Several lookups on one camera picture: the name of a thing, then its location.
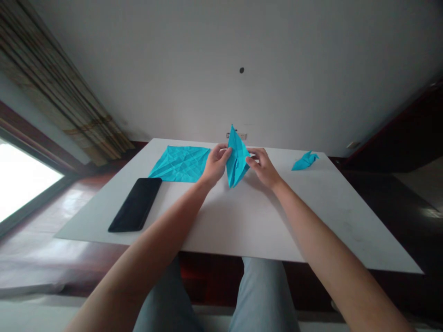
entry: smartphone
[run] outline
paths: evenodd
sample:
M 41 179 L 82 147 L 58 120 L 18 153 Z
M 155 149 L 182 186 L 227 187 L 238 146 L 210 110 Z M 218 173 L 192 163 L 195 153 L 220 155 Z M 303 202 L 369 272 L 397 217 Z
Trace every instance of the smartphone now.
M 108 232 L 140 231 L 162 184 L 160 178 L 140 178 L 135 182 Z

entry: striped curtain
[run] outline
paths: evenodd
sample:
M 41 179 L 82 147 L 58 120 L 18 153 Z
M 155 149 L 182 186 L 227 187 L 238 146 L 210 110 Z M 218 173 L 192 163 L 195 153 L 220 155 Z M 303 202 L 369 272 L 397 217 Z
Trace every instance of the striped curtain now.
M 134 148 L 26 1 L 0 0 L 0 70 L 97 166 Z

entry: leg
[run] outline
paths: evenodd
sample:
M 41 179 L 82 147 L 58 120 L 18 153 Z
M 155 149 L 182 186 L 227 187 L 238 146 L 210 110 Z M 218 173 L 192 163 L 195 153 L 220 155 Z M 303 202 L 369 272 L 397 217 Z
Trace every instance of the leg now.
M 300 331 L 280 261 L 243 257 L 245 274 L 229 330 Z
M 134 332 L 157 331 L 203 331 L 183 287 L 178 257 L 147 296 L 134 327 Z

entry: folded paper model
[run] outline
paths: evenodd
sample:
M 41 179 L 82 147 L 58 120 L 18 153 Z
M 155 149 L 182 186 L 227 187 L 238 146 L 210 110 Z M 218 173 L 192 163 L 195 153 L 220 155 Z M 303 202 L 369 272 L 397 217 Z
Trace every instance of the folded paper model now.
M 201 147 L 166 148 L 151 171 L 149 178 L 163 181 L 197 182 L 203 174 L 211 149 Z
M 226 163 L 227 179 L 229 187 L 234 188 L 248 171 L 249 166 L 246 164 L 246 157 L 250 156 L 248 150 L 246 150 L 246 145 L 235 131 L 234 126 L 231 126 L 228 146 L 232 147 L 232 153 Z
M 309 151 L 301 157 L 300 160 L 298 160 L 294 166 L 292 166 L 292 171 L 299 171 L 305 168 L 308 168 L 311 166 L 316 159 L 319 159 L 317 154 L 311 154 L 312 151 Z

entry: electrical outlet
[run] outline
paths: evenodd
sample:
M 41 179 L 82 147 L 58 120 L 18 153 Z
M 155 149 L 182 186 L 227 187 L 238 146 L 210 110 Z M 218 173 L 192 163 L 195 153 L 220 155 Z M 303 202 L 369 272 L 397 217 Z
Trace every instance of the electrical outlet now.
M 237 133 L 242 141 L 246 141 L 248 134 Z

